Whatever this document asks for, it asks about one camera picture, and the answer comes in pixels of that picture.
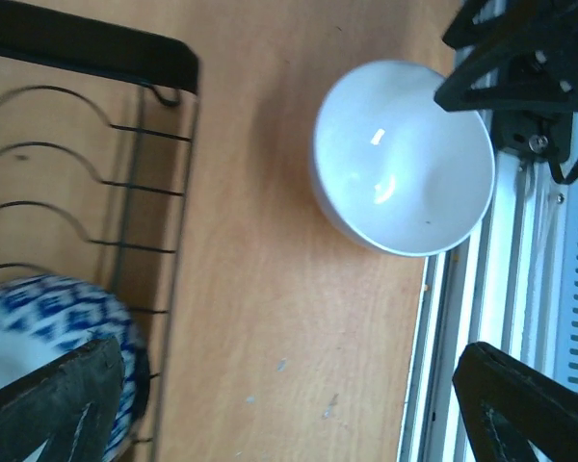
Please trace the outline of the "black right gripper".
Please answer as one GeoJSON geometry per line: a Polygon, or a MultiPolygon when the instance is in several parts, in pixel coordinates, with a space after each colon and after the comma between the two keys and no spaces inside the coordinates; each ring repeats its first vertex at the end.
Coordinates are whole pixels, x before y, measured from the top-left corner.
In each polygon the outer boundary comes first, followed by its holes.
{"type": "Polygon", "coordinates": [[[442,36],[470,53],[434,101],[469,110],[578,113],[578,1],[507,1],[483,19],[488,1],[465,1],[442,36]]]}

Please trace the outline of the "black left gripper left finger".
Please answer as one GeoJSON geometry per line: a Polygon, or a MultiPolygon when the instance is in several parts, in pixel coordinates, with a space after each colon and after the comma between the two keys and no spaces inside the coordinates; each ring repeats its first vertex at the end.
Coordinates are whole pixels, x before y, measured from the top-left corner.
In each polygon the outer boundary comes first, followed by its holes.
{"type": "Polygon", "coordinates": [[[100,461],[118,411],[118,341],[92,340],[0,389],[0,461],[100,461]]]}

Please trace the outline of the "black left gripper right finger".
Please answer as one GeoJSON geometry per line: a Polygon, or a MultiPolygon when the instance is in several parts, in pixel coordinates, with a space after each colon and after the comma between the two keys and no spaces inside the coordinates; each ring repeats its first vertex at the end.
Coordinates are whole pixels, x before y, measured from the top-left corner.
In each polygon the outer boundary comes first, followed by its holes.
{"type": "Polygon", "coordinates": [[[578,461],[578,394],[485,342],[462,352],[453,375],[478,461],[578,461]]]}

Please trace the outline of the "red white patterned bowl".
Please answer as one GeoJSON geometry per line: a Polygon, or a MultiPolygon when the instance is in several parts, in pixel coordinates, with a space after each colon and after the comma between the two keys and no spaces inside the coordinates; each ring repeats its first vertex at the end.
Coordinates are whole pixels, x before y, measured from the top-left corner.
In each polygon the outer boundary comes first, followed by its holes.
{"type": "Polygon", "coordinates": [[[147,408],[150,366],[145,340],[126,306],[86,281],[42,274],[0,285],[0,389],[85,343],[114,337],[124,364],[118,412],[103,455],[129,444],[147,408]]]}

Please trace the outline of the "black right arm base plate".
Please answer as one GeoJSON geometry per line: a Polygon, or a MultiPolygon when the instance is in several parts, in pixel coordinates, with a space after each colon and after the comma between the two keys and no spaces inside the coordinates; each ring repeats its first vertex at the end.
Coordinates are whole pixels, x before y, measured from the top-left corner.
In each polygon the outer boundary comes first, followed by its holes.
{"type": "Polygon", "coordinates": [[[495,148],[529,162],[569,159],[572,113],[495,111],[491,135],[495,148]]]}

